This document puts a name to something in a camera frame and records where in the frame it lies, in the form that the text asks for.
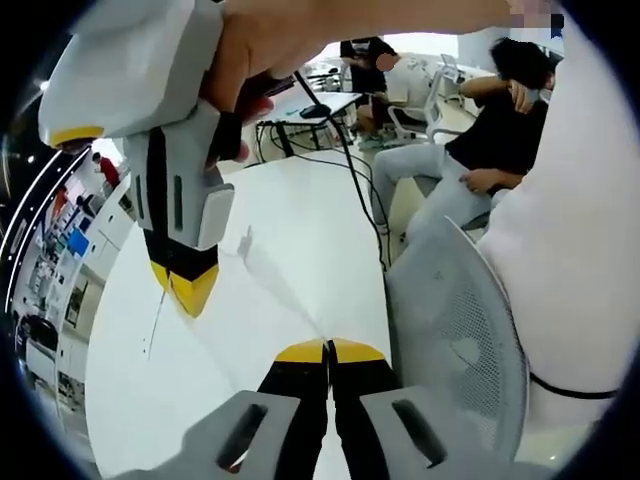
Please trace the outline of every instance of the black cable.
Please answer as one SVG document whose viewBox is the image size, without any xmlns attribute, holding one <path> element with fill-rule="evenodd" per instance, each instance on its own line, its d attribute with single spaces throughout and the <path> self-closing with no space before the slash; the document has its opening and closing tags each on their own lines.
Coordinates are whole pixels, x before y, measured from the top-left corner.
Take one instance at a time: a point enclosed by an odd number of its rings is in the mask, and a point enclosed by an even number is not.
<svg viewBox="0 0 640 480">
<path fill-rule="evenodd" d="M 271 139 L 271 143 L 273 143 L 277 148 L 279 148 L 280 150 L 282 150 L 284 152 L 284 146 L 283 145 L 279 145 L 278 142 L 276 142 L 276 138 L 273 135 L 273 127 L 271 127 L 271 130 L 269 131 L 269 137 Z M 321 150 L 316 150 L 315 148 L 310 148 L 310 147 L 305 147 L 304 145 L 298 143 L 298 142 L 294 142 L 293 140 L 291 140 L 288 136 L 287 136 L 287 140 L 290 144 L 295 145 L 298 148 L 303 148 L 305 150 L 308 150 L 310 152 L 319 152 Z"/>
<path fill-rule="evenodd" d="M 326 160 L 317 160 L 315 158 L 304 157 L 304 156 L 298 155 L 298 154 L 294 154 L 294 156 L 298 157 L 298 158 L 301 158 L 303 160 L 306 160 L 308 162 L 323 163 L 325 165 L 334 165 L 336 167 L 346 168 L 347 170 L 350 170 L 350 167 L 348 165 L 342 165 L 341 163 L 327 162 Z M 353 158 L 355 158 L 356 160 L 360 160 L 371 171 L 371 165 L 369 165 L 365 160 L 363 160 L 361 158 L 358 158 L 358 157 L 353 157 Z M 355 173 L 356 173 L 356 175 L 364 178 L 367 182 L 369 182 L 369 187 L 371 188 L 371 191 L 375 194 L 376 199 L 378 200 L 378 203 L 382 207 L 382 202 L 380 201 L 380 194 L 378 193 L 378 190 L 376 190 L 376 187 L 373 185 L 373 181 L 371 180 L 371 178 L 366 176 L 364 173 L 359 172 L 357 170 L 355 171 Z M 384 209 L 381 208 L 381 210 L 382 210 L 382 214 L 384 215 L 385 225 L 387 227 L 387 260 L 389 262 L 389 266 L 391 266 L 391 231 L 389 230 L 389 222 L 387 220 L 387 214 L 385 213 Z M 380 245 L 382 245 L 382 239 L 380 238 L 380 232 L 378 231 L 377 228 L 376 228 L 376 237 L 378 238 L 378 248 L 380 248 Z M 384 260 L 382 258 L 382 250 L 380 250 L 380 258 L 379 258 L 379 260 L 380 260 L 380 263 L 382 264 L 383 270 L 386 272 L 387 271 L 387 267 L 384 264 Z"/>
<path fill-rule="evenodd" d="M 339 152 L 339 153 L 343 152 L 343 150 L 340 150 L 338 148 L 331 148 L 331 150 L 335 150 L 336 152 Z M 367 162 L 364 158 L 355 156 L 354 154 L 351 154 L 351 158 L 355 158 L 356 160 L 362 162 L 364 166 L 367 167 L 367 170 L 369 170 L 369 177 L 373 179 L 373 168 L 371 168 L 371 165 L 369 165 L 369 162 Z"/>
<path fill-rule="evenodd" d="M 264 135 L 265 127 L 263 126 L 262 130 L 260 130 L 260 135 L 257 135 L 259 128 L 260 127 L 256 125 L 256 136 L 258 137 L 258 162 L 265 163 L 264 155 L 262 154 L 262 135 Z"/>
<path fill-rule="evenodd" d="M 307 85 L 307 83 L 304 81 L 302 74 L 296 71 L 294 72 L 294 76 L 296 77 L 296 80 L 300 82 L 300 86 L 309 96 L 311 101 L 315 105 L 322 106 L 322 103 L 320 102 L 320 100 L 318 100 L 318 97 L 316 97 L 316 94 L 313 93 L 313 90 L 311 90 L 311 88 L 309 88 L 309 85 Z M 349 147 L 347 145 L 347 138 L 344 132 L 342 131 L 342 129 L 340 128 L 340 125 L 338 125 L 338 122 L 335 121 L 335 119 L 331 116 L 331 114 L 327 115 L 327 121 L 333 126 L 333 128 L 336 129 L 336 132 L 338 132 L 338 137 L 340 137 L 340 142 L 342 142 L 342 146 L 344 148 L 344 155 L 347 158 L 347 163 L 349 164 L 349 172 L 351 172 L 351 177 L 353 178 L 353 183 L 355 184 L 355 187 L 356 187 L 358 199 L 360 200 L 360 206 L 362 207 L 362 211 L 364 212 L 364 214 L 367 216 L 367 220 L 369 220 L 369 223 L 371 224 L 371 228 L 373 228 L 374 231 L 376 232 L 376 238 L 378 239 L 378 250 L 380 252 L 380 257 L 379 257 L 380 264 L 383 266 L 383 270 L 386 271 L 384 259 L 382 258 L 382 239 L 380 238 L 380 232 L 378 232 L 378 227 L 376 226 L 376 222 L 373 220 L 373 218 L 371 218 L 371 215 L 369 215 L 369 212 L 367 210 L 367 202 L 365 201 L 364 195 L 362 194 L 362 189 L 360 188 L 360 182 L 358 182 L 358 175 L 357 175 L 356 167 L 353 164 L 353 159 L 351 158 L 351 152 L 349 152 Z"/>
</svg>

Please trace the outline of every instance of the black t-shirt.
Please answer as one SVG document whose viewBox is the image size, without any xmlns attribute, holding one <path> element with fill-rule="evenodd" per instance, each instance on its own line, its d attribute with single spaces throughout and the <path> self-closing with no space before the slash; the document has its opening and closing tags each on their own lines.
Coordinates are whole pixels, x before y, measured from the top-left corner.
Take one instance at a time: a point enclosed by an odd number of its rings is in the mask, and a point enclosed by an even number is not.
<svg viewBox="0 0 640 480">
<path fill-rule="evenodd" d="M 364 58 L 370 68 L 351 67 L 353 91 L 358 93 L 386 92 L 384 73 L 376 68 L 376 60 L 383 53 L 395 53 L 391 46 L 379 37 L 359 38 L 340 43 L 341 58 Z"/>
<path fill-rule="evenodd" d="M 449 154 L 469 170 L 526 175 L 538 153 L 547 104 L 538 100 L 528 114 L 518 113 L 506 91 L 476 99 L 476 104 L 484 110 L 469 130 L 446 144 Z"/>
</svg>

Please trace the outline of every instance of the chair backrest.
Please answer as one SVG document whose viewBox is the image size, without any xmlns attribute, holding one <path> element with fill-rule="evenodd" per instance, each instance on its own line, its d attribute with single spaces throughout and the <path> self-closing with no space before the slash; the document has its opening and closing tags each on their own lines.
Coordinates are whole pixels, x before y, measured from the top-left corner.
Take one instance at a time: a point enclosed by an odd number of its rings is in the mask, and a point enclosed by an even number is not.
<svg viewBox="0 0 640 480">
<path fill-rule="evenodd" d="M 522 436 L 528 367 L 509 303 L 471 239 L 443 218 L 386 276 L 393 364 L 404 386 L 444 396 L 485 448 L 512 460 Z"/>
<path fill-rule="evenodd" d="M 429 126 L 437 125 L 442 121 L 442 111 L 438 106 L 438 90 L 440 89 L 443 75 L 443 70 L 439 69 L 433 76 L 429 95 L 424 104 L 424 118 Z"/>
<path fill-rule="evenodd" d="M 440 56 L 443 61 L 442 70 L 444 71 L 444 76 L 459 83 L 460 79 L 464 77 L 464 73 L 458 68 L 458 62 L 456 62 L 455 57 L 446 53 L 442 53 Z"/>
<path fill-rule="evenodd" d="M 343 63 L 340 65 L 340 91 L 350 92 L 353 88 L 351 84 L 351 67 Z"/>
</svg>

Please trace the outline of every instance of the desk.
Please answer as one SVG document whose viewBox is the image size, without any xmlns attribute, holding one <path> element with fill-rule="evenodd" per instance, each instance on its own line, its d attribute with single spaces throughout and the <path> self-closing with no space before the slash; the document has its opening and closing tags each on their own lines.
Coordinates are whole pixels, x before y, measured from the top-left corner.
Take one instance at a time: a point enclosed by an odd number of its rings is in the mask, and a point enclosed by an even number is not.
<svg viewBox="0 0 640 480">
<path fill-rule="evenodd" d="M 304 72 L 307 80 L 325 79 L 340 75 L 340 67 L 331 65 L 330 63 L 309 64 L 309 69 Z"/>
<path fill-rule="evenodd" d="M 360 93 L 345 93 L 345 92 L 317 92 L 316 96 L 320 103 L 328 106 L 331 109 L 331 117 L 343 112 L 347 107 L 353 105 L 362 94 Z M 282 95 L 277 95 L 273 98 L 275 108 L 269 115 L 260 119 L 258 126 L 275 125 L 282 142 L 282 147 L 285 151 L 285 156 L 291 157 L 294 155 L 293 148 L 287 137 L 284 126 L 308 126 L 311 127 L 313 139 L 316 144 L 316 148 L 320 149 L 318 143 L 318 137 L 315 128 L 323 126 L 327 122 L 326 117 L 321 118 L 302 118 L 300 112 L 305 108 L 311 106 L 313 102 L 307 96 L 302 89 L 295 89 L 295 92 L 284 92 Z"/>
<path fill-rule="evenodd" d="M 308 156 L 346 164 L 334 151 Z M 175 455 L 191 425 L 235 392 L 255 390 L 280 351 L 317 337 L 312 325 L 279 303 L 229 254 L 249 226 L 326 337 L 367 343 L 390 359 L 376 236 L 349 171 L 290 158 L 226 180 L 236 187 L 220 244 L 226 253 L 198 320 L 185 322 L 165 301 L 156 324 L 162 290 L 137 227 L 105 286 L 86 381 L 89 436 L 104 477 L 150 469 Z M 365 189 L 366 181 L 361 184 Z M 328 414 L 316 478 L 349 478 L 333 402 Z"/>
</svg>

